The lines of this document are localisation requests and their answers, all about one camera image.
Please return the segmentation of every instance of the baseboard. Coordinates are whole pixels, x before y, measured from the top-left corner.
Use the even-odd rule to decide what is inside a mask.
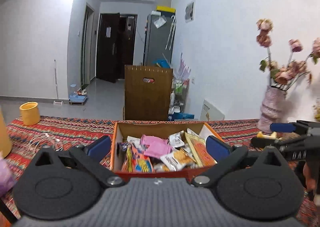
[[[35,101],[42,103],[53,103],[54,101],[63,101],[65,104],[69,103],[69,100],[57,100],[57,99],[45,99],[45,98],[29,98],[29,97],[11,97],[11,96],[0,96],[0,100],[5,101]]]

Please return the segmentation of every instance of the metal screw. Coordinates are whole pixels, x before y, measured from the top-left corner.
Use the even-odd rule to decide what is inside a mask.
[[[122,182],[123,182],[123,180],[119,176],[112,176],[112,177],[109,177],[108,180],[107,180],[107,183],[111,184],[111,185],[119,185]]]
[[[210,182],[210,178],[205,175],[196,176],[194,180],[197,184],[207,184]]]

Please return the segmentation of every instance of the tiled floor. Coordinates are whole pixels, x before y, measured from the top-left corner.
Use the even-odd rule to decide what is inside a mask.
[[[87,87],[87,92],[88,100],[84,106],[39,103],[40,114],[54,117],[122,120],[124,80],[113,84],[96,79]],[[19,106],[23,103],[23,101],[0,100],[7,124],[20,116]]]

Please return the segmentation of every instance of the wall picture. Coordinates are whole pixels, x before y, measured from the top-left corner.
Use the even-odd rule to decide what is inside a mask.
[[[185,15],[186,22],[193,21],[195,19],[194,15],[195,15],[195,1],[191,2],[186,7],[186,15]]]

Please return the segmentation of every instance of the table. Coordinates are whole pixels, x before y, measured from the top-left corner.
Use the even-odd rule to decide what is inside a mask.
[[[156,122],[156,121],[121,121],[124,123],[154,124],[154,123],[184,123],[184,122]],[[210,121],[208,124],[230,145],[241,143],[249,147],[250,139],[259,131],[256,127],[258,120],[229,120]],[[24,169],[34,156],[33,151],[28,147],[29,141],[41,133],[54,134],[64,144],[64,149],[76,145],[79,142],[90,144],[104,135],[112,137],[116,121],[76,119],[41,116],[41,121],[33,126],[25,126],[21,118],[17,118],[7,126],[8,134],[13,143],[12,152],[6,157],[10,169],[18,179]],[[110,156],[108,155],[102,164],[109,167]],[[11,191],[2,201],[20,218],[15,207]],[[316,207],[309,199],[305,198],[297,219],[307,226],[317,226]]]

